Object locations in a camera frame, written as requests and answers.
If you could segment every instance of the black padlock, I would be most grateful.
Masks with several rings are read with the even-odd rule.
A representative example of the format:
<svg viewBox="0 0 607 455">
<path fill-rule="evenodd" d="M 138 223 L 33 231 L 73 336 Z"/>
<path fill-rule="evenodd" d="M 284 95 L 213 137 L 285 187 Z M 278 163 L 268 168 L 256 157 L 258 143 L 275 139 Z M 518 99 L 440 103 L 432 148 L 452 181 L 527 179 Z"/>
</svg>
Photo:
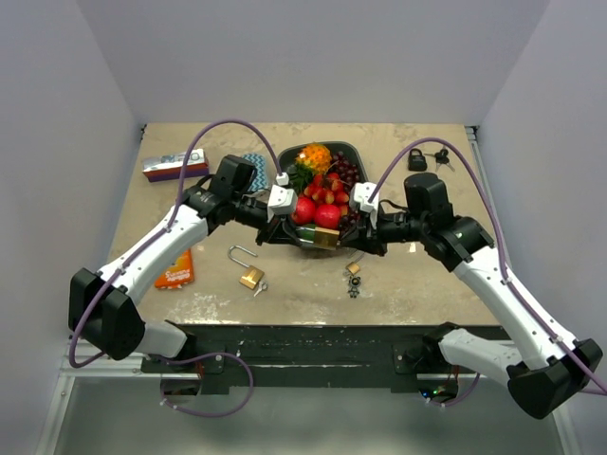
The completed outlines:
<svg viewBox="0 0 607 455">
<path fill-rule="evenodd" d="M 419 149 L 411 149 L 409 152 L 409 171 L 415 171 L 421 173 L 428 169 L 428 163 L 426 162 L 426 156 L 421 153 Z"/>
</svg>

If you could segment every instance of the white wall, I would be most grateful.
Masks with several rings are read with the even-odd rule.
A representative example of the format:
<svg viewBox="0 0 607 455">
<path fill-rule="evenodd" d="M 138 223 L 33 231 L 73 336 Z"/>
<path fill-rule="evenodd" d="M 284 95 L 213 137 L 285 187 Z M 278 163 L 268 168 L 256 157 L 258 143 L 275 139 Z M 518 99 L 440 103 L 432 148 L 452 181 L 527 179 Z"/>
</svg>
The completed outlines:
<svg viewBox="0 0 607 455">
<path fill-rule="evenodd" d="M 514 269 L 605 350 L 606 21 L 604 1 L 553 0 L 480 129 Z M 604 454 L 607 399 L 571 403 L 583 453 Z"/>
<path fill-rule="evenodd" d="M 78 0 L 146 121 L 478 124 L 548 0 Z"/>
<path fill-rule="evenodd" d="M 100 265 L 137 127 L 73 0 L 0 13 L 0 451 L 37 445 L 69 279 Z"/>
</svg>

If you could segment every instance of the key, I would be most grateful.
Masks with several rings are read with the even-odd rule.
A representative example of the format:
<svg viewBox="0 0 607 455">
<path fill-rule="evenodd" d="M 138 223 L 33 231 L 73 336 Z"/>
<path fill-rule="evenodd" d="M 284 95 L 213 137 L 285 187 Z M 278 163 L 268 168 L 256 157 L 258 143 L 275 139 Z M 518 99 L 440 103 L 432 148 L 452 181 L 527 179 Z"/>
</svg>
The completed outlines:
<svg viewBox="0 0 607 455">
<path fill-rule="evenodd" d="M 257 297 L 257 294 L 259 294 L 262 291 L 267 291 L 267 282 L 264 282 L 264 281 L 259 282 L 259 284 L 257 285 L 257 290 L 255 291 L 255 294 L 253 294 L 253 297 Z"/>
<path fill-rule="evenodd" d="M 436 152 L 435 154 L 426 154 L 428 156 L 434 156 L 434 159 L 436 160 L 436 169 L 434 170 L 434 173 L 438 172 L 438 168 L 440 168 L 442 165 L 447 166 L 449 169 L 451 169 L 453 172 L 455 172 L 455 169 L 453 168 L 453 166 L 450 163 L 449 157 L 449 150 L 443 148 L 440 149 L 440 152 Z"/>
</svg>

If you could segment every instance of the wooden tabletop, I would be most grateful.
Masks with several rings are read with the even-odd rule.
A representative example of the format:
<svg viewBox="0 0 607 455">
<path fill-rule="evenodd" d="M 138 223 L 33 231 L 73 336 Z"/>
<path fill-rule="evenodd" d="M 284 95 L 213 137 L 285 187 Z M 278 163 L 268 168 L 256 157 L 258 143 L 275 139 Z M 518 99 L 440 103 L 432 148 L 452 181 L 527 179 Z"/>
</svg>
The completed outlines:
<svg viewBox="0 0 607 455">
<path fill-rule="evenodd" d="M 110 260 L 130 248 L 153 228 L 175 201 L 175 180 L 149 183 L 141 173 L 141 159 L 186 150 L 202 123 L 150 123 L 145 129 L 131 183 L 114 238 Z M 379 179 L 395 154 L 413 140 L 442 137 L 473 161 L 462 125 L 362 123 L 258 123 L 274 150 L 314 141 L 349 142 L 359 150 L 369 179 Z M 226 154 L 259 153 L 267 157 L 267 174 L 275 171 L 263 144 L 246 128 L 224 125 L 199 142 L 212 172 Z M 420 147 L 425 153 L 437 144 Z M 466 170 L 455 156 L 452 172 L 442 167 L 439 176 L 448 188 L 457 214 L 476 218 L 491 233 L 487 214 Z M 433 171 L 433 159 L 429 170 Z M 403 179 L 406 163 L 398 164 L 380 196 L 405 205 Z M 188 179 L 186 188 L 196 179 Z M 389 245 L 381 258 L 365 255 L 359 265 L 360 294 L 351 299 L 342 272 L 352 259 L 348 249 L 301 250 L 295 246 L 257 246 L 256 231 L 232 222 L 192 248 L 195 281 L 182 289 L 151 288 L 139 306 L 147 320 L 181 323 L 243 324 L 494 324 L 495 318 L 480 300 L 419 244 Z M 244 271 L 230 261 L 234 244 L 259 254 L 250 263 L 266 272 L 269 288 L 258 297 L 238 279 Z"/>
</svg>

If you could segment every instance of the green leaves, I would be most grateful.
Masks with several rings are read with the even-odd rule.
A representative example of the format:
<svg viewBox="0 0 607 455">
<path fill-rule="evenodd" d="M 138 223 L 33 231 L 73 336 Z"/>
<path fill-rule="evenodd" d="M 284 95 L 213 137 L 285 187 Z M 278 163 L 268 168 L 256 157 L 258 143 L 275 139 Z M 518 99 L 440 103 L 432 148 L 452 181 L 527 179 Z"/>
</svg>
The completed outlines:
<svg viewBox="0 0 607 455">
<path fill-rule="evenodd" d="M 314 173 L 312 170 L 299 163 L 295 164 L 295 172 L 289 174 L 289 180 L 291 185 L 293 185 L 293 190 L 298 194 L 304 192 L 305 187 L 312 183 L 313 178 Z"/>
</svg>

